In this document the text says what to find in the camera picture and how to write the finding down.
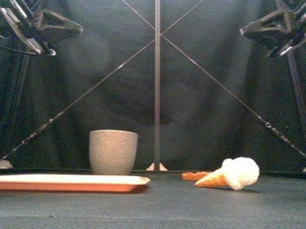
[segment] ice cream cone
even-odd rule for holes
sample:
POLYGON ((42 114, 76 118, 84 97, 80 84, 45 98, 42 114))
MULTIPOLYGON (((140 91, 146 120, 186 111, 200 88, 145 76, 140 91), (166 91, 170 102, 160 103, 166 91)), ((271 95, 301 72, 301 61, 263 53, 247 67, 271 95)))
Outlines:
POLYGON ((225 181, 225 177, 221 169, 215 170, 212 173, 209 173, 206 176, 198 179, 194 185, 197 187, 209 187, 209 188, 227 186, 228 183, 225 181))
POLYGON ((233 190, 240 190, 245 185, 255 183, 257 175, 259 167, 251 158, 228 158, 223 160, 221 167, 198 179, 194 185, 209 188, 231 186, 233 190))

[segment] dark gray table surface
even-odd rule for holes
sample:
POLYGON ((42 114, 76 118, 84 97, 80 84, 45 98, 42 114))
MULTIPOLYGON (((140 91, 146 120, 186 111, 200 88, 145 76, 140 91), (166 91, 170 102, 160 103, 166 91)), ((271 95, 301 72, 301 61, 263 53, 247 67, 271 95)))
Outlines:
POLYGON ((180 174, 134 174, 128 193, 0 191, 0 228, 306 228, 304 179, 264 176, 240 191, 180 174))

